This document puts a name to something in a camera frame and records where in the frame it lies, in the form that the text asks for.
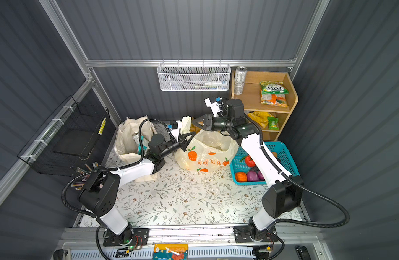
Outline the teal snack packet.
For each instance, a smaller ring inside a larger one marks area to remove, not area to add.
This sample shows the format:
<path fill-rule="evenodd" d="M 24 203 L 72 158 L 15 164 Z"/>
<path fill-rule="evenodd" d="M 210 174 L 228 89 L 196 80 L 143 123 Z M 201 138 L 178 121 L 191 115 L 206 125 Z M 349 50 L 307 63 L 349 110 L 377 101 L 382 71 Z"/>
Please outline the teal snack packet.
<path fill-rule="evenodd" d="M 137 154 L 138 155 L 145 155 L 147 152 L 148 148 L 147 145 L 143 144 L 143 143 L 137 143 Z"/>

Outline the cream canvas tote bag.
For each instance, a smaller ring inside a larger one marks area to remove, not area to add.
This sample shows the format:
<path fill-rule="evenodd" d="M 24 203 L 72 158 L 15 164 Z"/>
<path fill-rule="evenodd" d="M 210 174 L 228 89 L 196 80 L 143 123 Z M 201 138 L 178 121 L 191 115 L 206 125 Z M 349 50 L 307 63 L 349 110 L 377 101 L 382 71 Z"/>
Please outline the cream canvas tote bag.
<path fill-rule="evenodd" d="M 118 126 L 118 131 L 115 140 L 115 152 L 119 159 L 126 163 L 131 164 L 138 161 L 141 155 L 137 154 L 137 143 L 139 142 L 139 126 L 147 119 L 147 116 L 138 119 L 127 118 L 122 124 Z M 142 143 L 147 145 L 156 134 L 154 125 L 147 121 L 142 126 Z"/>

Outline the yellow translucent plastic bag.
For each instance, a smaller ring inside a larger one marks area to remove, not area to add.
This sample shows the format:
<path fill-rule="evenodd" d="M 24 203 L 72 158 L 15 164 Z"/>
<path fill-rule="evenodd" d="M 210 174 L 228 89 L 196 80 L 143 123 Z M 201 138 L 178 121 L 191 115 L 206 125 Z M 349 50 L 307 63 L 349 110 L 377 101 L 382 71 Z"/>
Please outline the yellow translucent plastic bag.
<path fill-rule="evenodd" d="M 228 169 L 238 151 L 238 144 L 219 132 L 200 130 L 184 152 L 175 152 L 179 167 L 184 170 L 212 173 Z"/>

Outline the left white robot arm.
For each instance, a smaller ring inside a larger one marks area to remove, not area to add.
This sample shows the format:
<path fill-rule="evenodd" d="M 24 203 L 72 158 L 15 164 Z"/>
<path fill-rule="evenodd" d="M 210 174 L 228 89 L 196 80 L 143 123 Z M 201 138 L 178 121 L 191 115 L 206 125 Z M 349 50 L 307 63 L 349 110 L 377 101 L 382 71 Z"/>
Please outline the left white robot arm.
<path fill-rule="evenodd" d="M 119 189 L 140 177 L 158 172 L 165 165 L 164 158 L 178 149 L 186 151 L 195 135 L 195 132 L 190 132 L 180 134 L 177 141 L 165 141 L 163 135 L 155 134 L 141 162 L 134 166 L 116 170 L 102 169 L 101 172 L 90 174 L 78 196 L 79 202 L 94 214 L 94 219 L 111 232 L 119 244 L 129 244 L 134 232 L 131 224 L 115 206 Z"/>

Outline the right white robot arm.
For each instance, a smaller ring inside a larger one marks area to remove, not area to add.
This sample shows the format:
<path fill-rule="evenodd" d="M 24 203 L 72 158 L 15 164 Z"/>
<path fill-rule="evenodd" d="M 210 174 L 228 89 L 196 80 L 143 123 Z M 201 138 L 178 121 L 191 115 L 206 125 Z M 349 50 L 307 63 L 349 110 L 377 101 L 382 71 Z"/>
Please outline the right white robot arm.
<path fill-rule="evenodd" d="M 241 100 L 218 97 L 214 102 L 204 102 L 212 113 L 194 119 L 193 124 L 204 131 L 227 132 L 251 157 L 268 186 L 262 208 L 250 219 L 246 232 L 251 240 L 259 242 L 283 213 L 300 205 L 303 180 L 292 176 L 274 157 L 263 141 L 261 127 L 244 112 Z"/>

